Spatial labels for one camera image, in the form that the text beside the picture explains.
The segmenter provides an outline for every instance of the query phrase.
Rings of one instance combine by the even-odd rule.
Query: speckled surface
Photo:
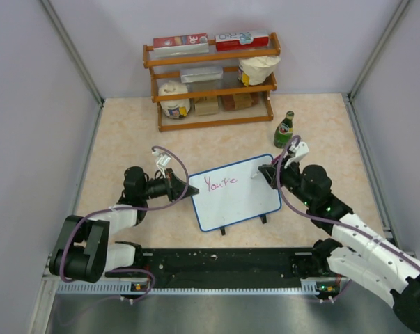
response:
[[[369,226],[382,234],[371,189],[340,94],[272,95],[274,120],[206,129],[158,132],[157,109],[149,98],[108,99],[93,147],[78,214],[85,215],[113,205],[123,190],[123,173],[130,166],[141,166],[149,175],[155,172],[152,145],[176,153],[190,174],[234,161],[280,150],[272,143],[273,133],[288,110],[295,112],[294,128],[310,147],[302,161],[320,164],[333,181],[333,192]],[[184,179],[180,166],[171,167]],[[304,205],[292,195],[299,209]],[[149,201],[151,207],[167,204],[166,198]],[[120,231],[112,241],[125,240],[143,247],[277,247],[311,246],[328,237],[308,219],[296,215],[285,205],[270,214],[262,225],[259,218],[204,233],[194,214],[191,199],[173,207],[148,212],[143,223]]]

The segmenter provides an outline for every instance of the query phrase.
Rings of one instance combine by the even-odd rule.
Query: wire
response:
[[[154,180],[164,179],[164,176],[160,170],[156,170],[154,173]]]
[[[155,276],[154,276],[154,274],[151,273],[148,270],[145,270],[145,269],[137,269],[137,268],[133,268],[133,269],[131,269],[131,268],[128,268],[128,269],[114,269],[114,270],[109,271],[109,273],[145,273],[146,275],[150,276],[151,282],[149,284],[149,288],[146,289],[145,293],[142,294],[140,297],[138,297],[136,299],[133,299],[134,303],[138,303],[140,300],[146,298],[147,295],[150,293],[150,291],[155,286]],[[83,317],[87,312],[92,310],[98,304],[101,304],[104,301],[116,300],[116,299],[121,299],[121,298],[122,297],[120,297],[120,296],[108,296],[108,297],[104,297],[103,299],[99,299],[98,301],[90,304],[89,306],[87,306],[83,310],[79,311],[77,315],[75,315],[71,320],[66,321],[66,322],[61,320],[61,314],[60,314],[59,302],[58,302],[55,306],[55,308],[57,308],[56,318],[58,319],[58,323],[62,327],[68,327],[68,326],[72,325],[74,322],[76,322],[79,318]]]
[[[272,162],[270,162],[272,165],[279,160],[279,155],[275,158],[273,158]]]
[[[405,256],[403,254],[403,252],[400,250],[400,252],[398,252],[397,250],[394,250],[392,247],[386,245],[386,244],[379,244],[378,240],[375,240],[369,233],[366,233],[362,230],[360,230],[359,228],[356,228],[355,226],[350,226],[350,225],[346,225],[340,221],[334,221],[332,219],[327,219],[327,218],[322,218],[322,217],[317,217],[317,216],[312,216],[310,214],[306,214],[300,210],[298,210],[296,207],[294,207],[286,198],[286,196],[284,195],[284,192],[282,191],[281,188],[281,166],[282,166],[282,161],[284,158],[285,153],[287,152],[287,149],[290,147],[290,145],[292,145],[292,143],[296,140],[296,144],[295,146],[297,146],[300,141],[301,141],[301,137],[298,135],[295,135],[291,140],[289,140],[289,142],[287,142],[285,148],[282,150],[281,155],[279,155],[279,159],[278,159],[278,165],[277,165],[277,187],[278,187],[278,191],[281,194],[281,197],[283,199],[283,201],[287,204],[287,206],[294,212],[296,212],[297,214],[299,214],[300,216],[303,216],[305,218],[308,219],[313,219],[315,221],[320,221],[322,223],[328,223],[328,224],[332,224],[332,225],[337,225],[337,226],[341,226],[342,228],[347,228],[349,230],[352,230],[356,233],[361,234],[362,236],[366,237],[367,239],[377,243],[380,247],[383,247],[383,249],[389,251],[390,253],[394,254],[395,256],[399,257],[400,259],[402,259],[403,261],[406,261],[408,264],[411,265],[411,267],[415,268],[416,270],[418,270],[420,272],[420,266],[415,263],[414,261],[412,261],[410,258],[408,258],[407,256]]]
[[[67,240],[67,242],[65,244],[65,247],[64,247],[63,255],[61,256],[61,263],[60,263],[60,266],[59,266],[59,277],[61,278],[61,280],[63,282],[71,283],[71,282],[75,281],[75,280],[67,278],[64,274],[65,260],[68,256],[69,247],[70,247],[70,245],[72,245],[72,242],[73,242],[73,239],[75,238],[76,233],[80,229],[81,225],[83,225],[84,222],[87,221],[89,218],[94,217],[97,214],[104,214],[104,213],[107,213],[107,212],[111,212],[113,210],[116,210],[116,211],[123,211],[123,210],[157,211],[157,210],[162,210],[162,209],[166,209],[168,207],[172,207],[173,205],[175,205],[178,201],[180,201],[185,196],[185,194],[187,193],[187,190],[188,190],[188,186],[189,186],[189,175],[188,175],[188,170],[185,167],[184,163],[174,153],[172,153],[170,150],[167,150],[166,148],[163,148],[162,146],[157,146],[157,145],[152,146],[152,148],[151,148],[152,151],[155,151],[156,149],[163,150],[166,153],[168,153],[169,155],[171,155],[182,166],[183,171],[185,172],[185,188],[183,189],[183,191],[180,194],[180,196],[178,197],[178,199],[174,200],[173,202],[171,202],[167,205],[163,205],[161,207],[115,207],[115,208],[112,208],[112,209],[98,210],[98,211],[95,211],[95,212],[92,212],[90,214],[85,215],[83,218],[80,219],[78,224],[73,229],[72,233],[70,233],[69,239]]]
[[[336,301],[340,296],[343,296],[344,293],[350,288],[350,285],[352,284],[352,280],[349,280],[345,285],[344,288],[340,291],[339,294],[337,294],[335,297],[332,297],[333,301]]]

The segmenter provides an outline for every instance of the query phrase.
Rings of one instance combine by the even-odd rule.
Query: bottle cap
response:
[[[291,120],[291,119],[293,119],[294,115],[295,115],[295,113],[293,111],[287,111],[286,118]]]

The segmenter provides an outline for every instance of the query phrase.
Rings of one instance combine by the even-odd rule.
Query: whiteboard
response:
[[[199,227],[209,232],[281,209],[279,192],[273,190],[259,173],[270,164],[270,154],[206,170],[189,177],[189,184],[199,189],[192,196]]]

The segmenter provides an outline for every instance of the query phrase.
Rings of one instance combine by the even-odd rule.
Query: wooden spice rack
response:
[[[215,45],[215,40],[209,40],[209,45]],[[274,78],[272,73],[263,83],[256,86],[241,86],[231,87],[231,88],[218,88],[215,90],[205,90],[199,92],[189,92],[186,94],[175,94],[167,96],[159,96],[157,94],[159,88],[157,85],[157,80],[161,79],[174,79],[180,78],[180,72],[167,72],[156,74],[154,72],[154,67],[156,66],[167,66],[167,65],[180,65],[188,63],[199,63],[199,62],[208,62],[208,61],[223,61],[228,59],[238,59],[238,58],[251,58],[256,56],[279,56],[281,53],[281,46],[279,45],[278,37],[276,33],[270,34],[270,46],[260,49],[248,49],[241,51],[224,51],[217,52],[214,54],[200,54],[192,56],[181,56],[181,57],[168,57],[162,59],[150,59],[150,52],[153,51],[152,46],[144,45],[143,46],[143,65],[145,68],[149,69],[150,80],[151,80],[151,99],[154,103],[157,103],[157,112],[158,112],[158,128],[159,131],[171,131],[179,129],[194,129],[199,127],[215,127],[220,125],[232,125],[232,124],[241,124],[241,123],[250,123],[250,122],[263,122],[273,120],[273,110],[270,104],[270,91],[277,89],[277,81]],[[224,73],[237,72],[237,66],[228,66],[224,67]],[[164,125],[163,119],[167,118],[163,114],[162,108],[160,106],[161,101],[171,101],[171,100],[181,100],[181,99],[192,99],[195,97],[205,97],[205,96],[222,96],[222,95],[231,95],[238,93],[254,93],[254,92],[263,92],[263,102],[265,105],[265,112],[263,116],[249,116],[241,118],[231,118],[231,119],[221,119],[221,120],[209,120],[205,121],[207,116],[195,116],[188,115],[186,118],[194,117],[196,122],[181,122],[182,119],[174,120],[176,124]]]

